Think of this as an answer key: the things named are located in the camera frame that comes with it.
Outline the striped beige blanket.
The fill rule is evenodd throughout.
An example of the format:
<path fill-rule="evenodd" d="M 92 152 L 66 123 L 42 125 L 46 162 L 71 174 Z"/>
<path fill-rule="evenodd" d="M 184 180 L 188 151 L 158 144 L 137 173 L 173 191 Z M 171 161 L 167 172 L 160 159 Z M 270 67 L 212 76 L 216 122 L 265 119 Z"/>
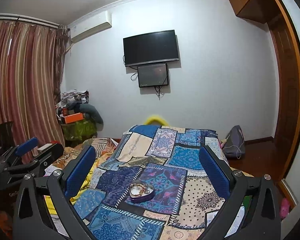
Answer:
<path fill-rule="evenodd" d="M 76 159 L 79 156 L 85 146 L 93 146 L 96 152 L 93 165 L 93 168 L 95 168 L 104 163 L 114 153 L 118 145 L 119 143 L 111 138 L 93 137 L 85 140 L 74 148 L 66 147 L 64 154 L 53 163 L 53 166 L 62 170 L 71 160 Z"/>

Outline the striped red curtain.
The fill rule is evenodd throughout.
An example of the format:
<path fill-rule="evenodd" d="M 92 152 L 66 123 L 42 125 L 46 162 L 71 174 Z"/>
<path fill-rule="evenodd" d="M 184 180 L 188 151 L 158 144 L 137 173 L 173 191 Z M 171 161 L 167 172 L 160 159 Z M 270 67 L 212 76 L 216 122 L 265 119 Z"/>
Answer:
<path fill-rule="evenodd" d="M 31 137 L 64 143 L 55 106 L 67 42 L 64 26 L 0 21 L 0 124 L 13 123 L 16 144 Z"/>

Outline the pile of papers clothes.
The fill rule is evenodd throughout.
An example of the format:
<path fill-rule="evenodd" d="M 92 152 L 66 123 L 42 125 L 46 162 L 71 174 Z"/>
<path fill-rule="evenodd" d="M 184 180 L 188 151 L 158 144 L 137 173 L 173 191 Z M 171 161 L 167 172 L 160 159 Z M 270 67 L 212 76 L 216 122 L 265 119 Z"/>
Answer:
<path fill-rule="evenodd" d="M 61 94 L 61 100 L 55 105 L 56 114 L 60 115 L 64 107 L 68 107 L 73 103 L 88 103 L 89 90 L 78 91 L 76 89 L 69 90 Z"/>

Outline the orange box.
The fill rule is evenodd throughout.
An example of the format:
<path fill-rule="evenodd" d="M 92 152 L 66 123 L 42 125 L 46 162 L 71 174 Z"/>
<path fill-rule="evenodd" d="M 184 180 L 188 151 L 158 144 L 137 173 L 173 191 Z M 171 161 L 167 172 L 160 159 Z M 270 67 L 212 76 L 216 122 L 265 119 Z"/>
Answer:
<path fill-rule="evenodd" d="M 70 124 L 70 123 L 73 123 L 73 122 L 81 121 L 83 119 L 84 119 L 83 113 L 75 113 L 75 114 L 72 114 L 72 115 L 64 116 L 63 117 L 63 122 L 65 124 Z"/>

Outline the yellow fluffy item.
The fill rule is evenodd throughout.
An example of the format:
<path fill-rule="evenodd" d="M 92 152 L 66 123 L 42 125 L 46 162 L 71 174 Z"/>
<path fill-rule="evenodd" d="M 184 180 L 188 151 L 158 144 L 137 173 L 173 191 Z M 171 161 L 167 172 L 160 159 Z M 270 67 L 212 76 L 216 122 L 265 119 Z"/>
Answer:
<path fill-rule="evenodd" d="M 169 123 L 159 115 L 151 115 L 149 116 L 143 123 L 144 125 L 161 125 L 161 126 L 169 126 Z"/>

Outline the heart-shaped purple jewelry tin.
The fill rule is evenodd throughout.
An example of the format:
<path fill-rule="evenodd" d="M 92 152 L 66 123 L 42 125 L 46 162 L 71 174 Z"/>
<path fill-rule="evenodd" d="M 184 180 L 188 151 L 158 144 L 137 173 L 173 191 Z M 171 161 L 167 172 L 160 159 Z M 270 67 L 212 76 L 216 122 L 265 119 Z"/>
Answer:
<path fill-rule="evenodd" d="M 132 203 L 143 203 L 155 196 L 155 189 L 151 184 L 141 180 L 133 181 L 129 186 L 129 198 Z"/>

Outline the green covered side table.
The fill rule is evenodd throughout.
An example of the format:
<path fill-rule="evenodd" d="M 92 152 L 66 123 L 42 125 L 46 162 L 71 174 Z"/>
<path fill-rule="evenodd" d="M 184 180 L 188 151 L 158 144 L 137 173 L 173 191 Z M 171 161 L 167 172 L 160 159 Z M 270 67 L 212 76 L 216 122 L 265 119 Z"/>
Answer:
<path fill-rule="evenodd" d="M 91 120 L 81 120 L 70 124 L 61 124 L 64 139 L 68 141 L 81 141 L 97 133 L 96 125 Z"/>

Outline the yellow garment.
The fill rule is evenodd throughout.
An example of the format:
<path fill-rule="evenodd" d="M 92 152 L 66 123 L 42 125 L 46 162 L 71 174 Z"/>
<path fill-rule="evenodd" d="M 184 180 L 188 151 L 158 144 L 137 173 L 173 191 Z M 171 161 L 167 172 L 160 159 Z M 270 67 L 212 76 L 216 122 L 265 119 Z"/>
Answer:
<path fill-rule="evenodd" d="M 70 202 L 71 202 L 72 205 L 74 205 L 77 202 L 77 200 L 79 199 L 79 197 L 81 196 L 81 194 L 88 189 L 88 187 L 90 185 L 90 182 L 91 182 L 91 179 L 93 177 L 93 172 L 94 172 L 95 168 L 97 168 L 97 163 L 93 164 L 93 166 L 90 169 L 88 175 L 86 176 L 81 188 L 79 189 L 79 192 L 74 197 L 70 198 Z M 52 203 L 51 197 L 50 196 L 44 196 L 44 198 L 45 198 L 45 202 L 46 202 L 49 213 L 51 215 L 57 215 L 57 212 L 56 212 L 55 207 Z"/>

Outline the red white box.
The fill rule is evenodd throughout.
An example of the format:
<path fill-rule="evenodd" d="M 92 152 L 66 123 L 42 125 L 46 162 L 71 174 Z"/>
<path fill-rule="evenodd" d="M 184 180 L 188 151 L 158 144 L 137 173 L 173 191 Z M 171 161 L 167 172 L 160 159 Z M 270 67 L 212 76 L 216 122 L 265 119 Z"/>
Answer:
<path fill-rule="evenodd" d="M 43 153 L 45 150 L 47 150 L 48 148 L 52 147 L 53 145 L 57 144 L 58 142 L 50 142 L 47 143 L 39 148 L 37 148 L 37 151 L 39 154 Z"/>

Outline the white air conditioner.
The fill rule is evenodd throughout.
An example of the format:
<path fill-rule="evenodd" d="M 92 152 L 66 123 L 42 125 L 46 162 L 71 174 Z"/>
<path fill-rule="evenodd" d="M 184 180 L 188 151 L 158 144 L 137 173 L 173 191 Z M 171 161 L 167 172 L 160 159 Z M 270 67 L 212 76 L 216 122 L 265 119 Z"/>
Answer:
<path fill-rule="evenodd" d="M 70 28 L 70 40 L 77 43 L 112 27 L 111 13 L 103 11 L 99 14 L 78 19 L 68 25 Z"/>

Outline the blue patchwork bedspread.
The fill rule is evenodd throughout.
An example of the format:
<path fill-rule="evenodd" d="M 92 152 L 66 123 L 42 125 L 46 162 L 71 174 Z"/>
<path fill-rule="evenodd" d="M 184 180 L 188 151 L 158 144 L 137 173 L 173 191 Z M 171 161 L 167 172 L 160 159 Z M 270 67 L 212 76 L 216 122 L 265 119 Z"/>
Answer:
<path fill-rule="evenodd" d="M 94 169 L 75 210 L 96 239 L 198 239 L 225 202 L 199 161 L 203 146 L 225 159 L 213 130 L 133 126 Z M 154 198 L 132 203 L 135 180 L 151 184 Z"/>

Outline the wooden wardrobe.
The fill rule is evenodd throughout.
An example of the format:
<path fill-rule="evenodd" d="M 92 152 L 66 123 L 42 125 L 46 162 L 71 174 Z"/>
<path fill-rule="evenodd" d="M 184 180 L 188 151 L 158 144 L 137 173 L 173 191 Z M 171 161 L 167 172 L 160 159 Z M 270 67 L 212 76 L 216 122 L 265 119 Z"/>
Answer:
<path fill-rule="evenodd" d="M 278 180 L 286 177 L 300 144 L 300 39 L 283 0 L 229 0 L 234 14 L 268 28 L 276 79 L 274 145 Z"/>

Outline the purple grey bag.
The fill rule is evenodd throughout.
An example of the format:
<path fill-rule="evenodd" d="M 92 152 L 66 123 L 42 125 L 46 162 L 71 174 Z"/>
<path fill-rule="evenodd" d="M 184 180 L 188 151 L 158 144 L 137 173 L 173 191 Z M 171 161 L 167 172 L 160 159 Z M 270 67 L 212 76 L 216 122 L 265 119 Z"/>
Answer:
<path fill-rule="evenodd" d="M 226 142 L 222 148 L 226 157 L 240 159 L 245 155 L 245 143 L 242 129 L 234 126 L 226 136 Z"/>

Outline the wall mounted black television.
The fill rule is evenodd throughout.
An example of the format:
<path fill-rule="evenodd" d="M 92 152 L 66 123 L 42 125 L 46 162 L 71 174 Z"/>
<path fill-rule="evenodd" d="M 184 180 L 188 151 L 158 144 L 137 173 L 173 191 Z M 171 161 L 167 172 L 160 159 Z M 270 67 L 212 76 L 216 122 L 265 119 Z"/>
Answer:
<path fill-rule="evenodd" d="M 157 31 L 123 38 L 125 66 L 179 61 L 174 30 Z"/>

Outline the pink object on floor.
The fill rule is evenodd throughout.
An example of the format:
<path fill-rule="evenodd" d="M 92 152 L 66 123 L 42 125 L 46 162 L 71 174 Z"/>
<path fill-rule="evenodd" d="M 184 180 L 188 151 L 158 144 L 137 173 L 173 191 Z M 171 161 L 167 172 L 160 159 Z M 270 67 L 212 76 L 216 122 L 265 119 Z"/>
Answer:
<path fill-rule="evenodd" d="M 290 204 L 287 198 L 283 198 L 280 204 L 280 218 L 285 219 L 289 214 Z"/>

